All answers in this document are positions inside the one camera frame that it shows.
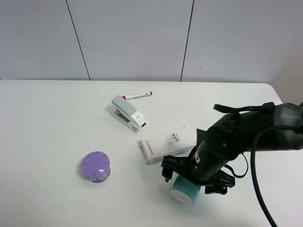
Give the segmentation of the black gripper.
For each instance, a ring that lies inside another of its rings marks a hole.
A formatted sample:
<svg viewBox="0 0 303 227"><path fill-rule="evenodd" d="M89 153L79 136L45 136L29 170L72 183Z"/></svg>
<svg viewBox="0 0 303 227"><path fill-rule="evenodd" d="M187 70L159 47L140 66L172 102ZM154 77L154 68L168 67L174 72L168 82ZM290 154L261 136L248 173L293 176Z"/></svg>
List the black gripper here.
<svg viewBox="0 0 303 227"><path fill-rule="evenodd" d="M189 156L164 156L161 174L166 183L172 179L175 172L194 184L205 186L205 194L225 195L228 188L235 186L235 177L221 169L228 161L234 159L234 153L221 138L212 138L200 129L196 132L196 146Z"/></svg>

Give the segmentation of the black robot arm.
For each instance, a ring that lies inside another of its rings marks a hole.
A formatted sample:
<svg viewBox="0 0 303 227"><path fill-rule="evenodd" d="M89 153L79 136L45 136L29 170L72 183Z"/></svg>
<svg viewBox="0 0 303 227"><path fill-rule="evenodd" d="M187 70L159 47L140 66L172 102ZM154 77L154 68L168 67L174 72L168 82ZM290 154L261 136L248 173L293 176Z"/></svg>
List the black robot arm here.
<svg viewBox="0 0 303 227"><path fill-rule="evenodd" d="M168 182L173 173L195 185L205 186L205 193L226 194L235 178L222 168L239 154L252 150L254 138L273 126L303 125L303 109L291 103L232 108L214 105L224 116L208 130L197 129L196 146L187 157L165 156L162 176Z"/></svg>

